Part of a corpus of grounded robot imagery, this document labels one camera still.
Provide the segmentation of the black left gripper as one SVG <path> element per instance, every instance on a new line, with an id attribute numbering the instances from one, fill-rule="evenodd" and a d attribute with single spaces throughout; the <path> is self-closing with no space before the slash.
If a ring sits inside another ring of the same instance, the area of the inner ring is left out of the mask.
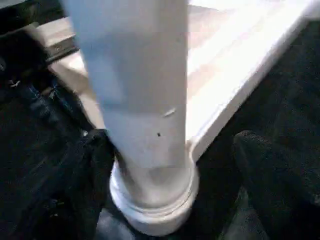
<path id="1" fill-rule="evenodd" d="M 73 91 L 57 82 L 50 66 L 76 53 L 75 38 L 45 46 L 33 25 L 0 28 L 0 94 L 19 87 L 20 98 L 48 127 L 63 136 L 83 136 L 94 129 Z"/>

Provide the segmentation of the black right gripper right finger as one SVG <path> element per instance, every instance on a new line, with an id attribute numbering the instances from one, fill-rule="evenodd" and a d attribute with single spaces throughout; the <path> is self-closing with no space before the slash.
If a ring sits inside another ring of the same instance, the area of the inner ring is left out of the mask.
<path id="1" fill-rule="evenodd" d="M 252 131 L 233 138 L 234 159 L 271 240 L 320 238 L 320 157 Z"/>

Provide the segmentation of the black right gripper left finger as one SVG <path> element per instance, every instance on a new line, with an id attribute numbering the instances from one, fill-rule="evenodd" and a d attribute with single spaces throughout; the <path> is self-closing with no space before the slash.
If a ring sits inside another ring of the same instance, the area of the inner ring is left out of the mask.
<path id="1" fill-rule="evenodd" d="M 17 240 L 92 240 L 106 204 L 115 148 L 94 129 L 43 160 L 16 189 Z"/>

